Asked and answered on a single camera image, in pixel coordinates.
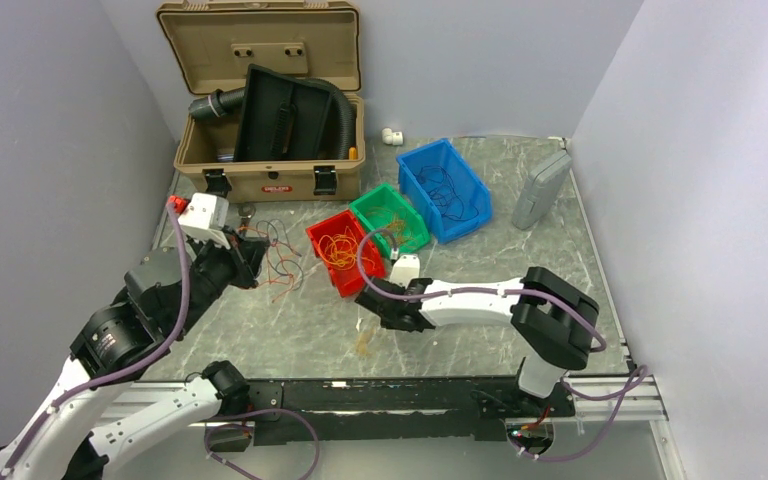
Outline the blue plastic bin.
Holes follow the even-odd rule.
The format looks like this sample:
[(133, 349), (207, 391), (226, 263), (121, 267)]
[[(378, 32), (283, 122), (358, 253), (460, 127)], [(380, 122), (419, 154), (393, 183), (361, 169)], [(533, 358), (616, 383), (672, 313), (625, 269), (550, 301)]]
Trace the blue plastic bin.
[(441, 244), (464, 237), (493, 217), (489, 189), (448, 139), (399, 154), (398, 185)]

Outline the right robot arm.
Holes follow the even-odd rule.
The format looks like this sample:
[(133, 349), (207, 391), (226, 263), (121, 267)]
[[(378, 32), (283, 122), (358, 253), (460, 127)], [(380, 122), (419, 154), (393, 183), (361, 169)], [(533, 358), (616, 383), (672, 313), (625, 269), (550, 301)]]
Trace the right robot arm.
[(583, 370), (591, 354), (607, 348), (596, 329), (598, 303), (544, 267), (531, 267), (521, 278), (495, 283), (415, 278), (401, 286), (372, 278), (355, 302), (391, 330), (423, 332), (452, 325), (513, 328), (533, 350), (523, 359), (510, 391), (513, 406), (524, 415), (538, 413), (564, 374)]

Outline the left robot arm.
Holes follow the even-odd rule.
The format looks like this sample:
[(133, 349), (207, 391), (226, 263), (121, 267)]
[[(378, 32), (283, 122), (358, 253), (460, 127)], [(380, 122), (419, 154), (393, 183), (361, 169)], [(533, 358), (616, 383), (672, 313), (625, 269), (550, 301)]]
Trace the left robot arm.
[(113, 302), (97, 310), (70, 346), (55, 387), (28, 423), (0, 447), (0, 479), (100, 479), (177, 430), (218, 416), (232, 420), (251, 407), (250, 386), (228, 360), (152, 405), (105, 426), (108, 405), (182, 340), (229, 287), (257, 285), (269, 243), (222, 230), (228, 247), (185, 234), (151, 251), (125, 275)]

